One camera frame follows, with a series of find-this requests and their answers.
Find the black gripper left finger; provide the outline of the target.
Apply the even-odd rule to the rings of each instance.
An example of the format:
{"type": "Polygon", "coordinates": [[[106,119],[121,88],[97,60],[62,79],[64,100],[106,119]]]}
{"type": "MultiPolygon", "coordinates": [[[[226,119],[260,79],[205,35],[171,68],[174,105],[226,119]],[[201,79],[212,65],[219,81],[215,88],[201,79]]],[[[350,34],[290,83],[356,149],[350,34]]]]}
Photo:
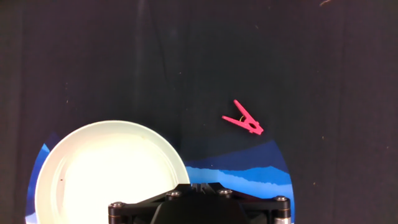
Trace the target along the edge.
{"type": "Polygon", "coordinates": [[[191,184],[178,184],[176,188],[139,203],[113,202],[108,205],[108,223],[134,223],[139,215],[153,215],[163,202],[176,199],[192,190],[191,184]]]}

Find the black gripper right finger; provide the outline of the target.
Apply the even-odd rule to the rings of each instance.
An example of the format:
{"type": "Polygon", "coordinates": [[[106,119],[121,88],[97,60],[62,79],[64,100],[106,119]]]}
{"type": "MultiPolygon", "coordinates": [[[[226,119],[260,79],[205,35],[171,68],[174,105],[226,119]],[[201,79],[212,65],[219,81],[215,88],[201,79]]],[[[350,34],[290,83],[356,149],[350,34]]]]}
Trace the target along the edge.
{"type": "Polygon", "coordinates": [[[266,223],[271,224],[291,224],[292,209],[290,199],[283,195],[271,198],[259,198],[239,191],[223,187],[220,183],[209,183],[206,191],[215,193],[218,196],[233,199],[242,206],[245,214],[257,215],[264,214],[266,223]]]}

